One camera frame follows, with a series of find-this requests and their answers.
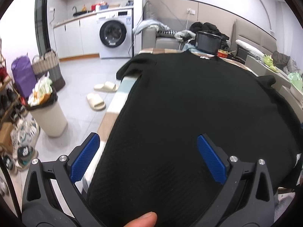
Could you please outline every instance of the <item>trash can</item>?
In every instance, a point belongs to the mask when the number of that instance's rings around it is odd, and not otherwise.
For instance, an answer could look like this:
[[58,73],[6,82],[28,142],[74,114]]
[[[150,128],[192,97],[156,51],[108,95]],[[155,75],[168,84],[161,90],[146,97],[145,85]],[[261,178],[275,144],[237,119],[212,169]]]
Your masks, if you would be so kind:
[[57,92],[54,88],[48,101],[37,106],[27,106],[26,109],[48,136],[59,137],[64,132],[67,120],[62,112]]

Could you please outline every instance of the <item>white cabinet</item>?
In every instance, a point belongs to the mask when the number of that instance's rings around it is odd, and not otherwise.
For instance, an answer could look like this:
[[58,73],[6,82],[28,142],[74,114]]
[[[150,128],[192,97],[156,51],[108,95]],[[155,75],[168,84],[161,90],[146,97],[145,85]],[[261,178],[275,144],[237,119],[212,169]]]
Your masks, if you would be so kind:
[[80,19],[81,38],[84,54],[98,54],[99,33],[97,32],[96,16]]
[[65,26],[69,56],[83,55],[80,21],[77,19],[67,23]]
[[67,43],[65,25],[54,28],[54,35],[59,58],[69,57],[69,47]]

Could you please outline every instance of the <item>finger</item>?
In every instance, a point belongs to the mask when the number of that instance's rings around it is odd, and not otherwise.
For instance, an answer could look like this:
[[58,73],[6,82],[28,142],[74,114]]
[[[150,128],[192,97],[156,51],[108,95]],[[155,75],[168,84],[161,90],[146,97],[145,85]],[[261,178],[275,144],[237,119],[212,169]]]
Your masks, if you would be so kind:
[[136,218],[126,224],[124,227],[154,227],[157,221],[157,215],[154,212],[148,212],[139,218]]

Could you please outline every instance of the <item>blue gripper pad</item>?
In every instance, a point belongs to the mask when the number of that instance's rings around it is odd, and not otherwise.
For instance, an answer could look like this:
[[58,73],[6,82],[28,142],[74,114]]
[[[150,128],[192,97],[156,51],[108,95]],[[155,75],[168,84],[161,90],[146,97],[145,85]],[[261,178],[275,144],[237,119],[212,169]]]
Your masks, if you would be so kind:
[[197,147],[214,180],[223,185],[227,178],[226,168],[204,136],[198,136]]
[[72,183],[78,182],[82,179],[99,146],[100,137],[99,135],[94,134],[71,166],[69,178]]

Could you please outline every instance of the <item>purple bag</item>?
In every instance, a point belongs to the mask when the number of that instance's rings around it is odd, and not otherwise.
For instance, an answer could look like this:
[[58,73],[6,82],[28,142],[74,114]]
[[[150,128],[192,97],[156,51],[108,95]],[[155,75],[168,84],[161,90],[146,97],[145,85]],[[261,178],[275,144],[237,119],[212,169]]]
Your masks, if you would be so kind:
[[12,63],[12,72],[17,89],[21,96],[27,98],[37,83],[31,60],[26,56],[15,59]]

